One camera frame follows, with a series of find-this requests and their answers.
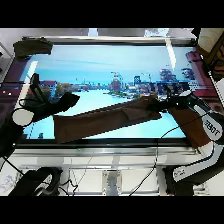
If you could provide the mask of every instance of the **metal bracket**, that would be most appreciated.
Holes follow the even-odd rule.
[[[122,193],[122,178],[120,170],[103,171],[102,192],[104,196],[119,196]]]

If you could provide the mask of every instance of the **river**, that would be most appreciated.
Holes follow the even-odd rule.
[[[118,98],[103,94],[106,92],[108,92],[108,90],[76,92],[74,94],[80,96],[78,103],[66,112],[59,113],[58,115],[73,116],[86,111],[129,101],[126,98]],[[173,117],[170,114],[165,113],[162,114],[162,118],[159,120],[120,128],[88,138],[160,138],[163,134],[176,126],[178,125]],[[45,139],[53,139],[54,122],[52,116],[35,124],[31,124],[24,130],[24,133],[28,134],[28,138],[30,139],[37,139],[40,133],[43,133]],[[168,133],[166,137],[182,138],[184,136],[184,133],[180,129],[176,129]]]

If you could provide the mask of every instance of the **blue sky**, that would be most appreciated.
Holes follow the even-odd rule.
[[[173,47],[176,66],[174,74],[182,80],[181,69],[190,67],[185,54],[190,47]],[[159,70],[171,68],[170,58],[165,46],[103,46],[103,45],[55,45],[51,55],[34,55],[28,62],[26,75],[32,61],[38,61],[36,73],[40,80],[58,82],[86,82],[108,84],[111,72],[120,72],[124,82],[133,82],[135,75],[150,73],[152,81],[159,80]],[[148,81],[148,75],[141,75]]]

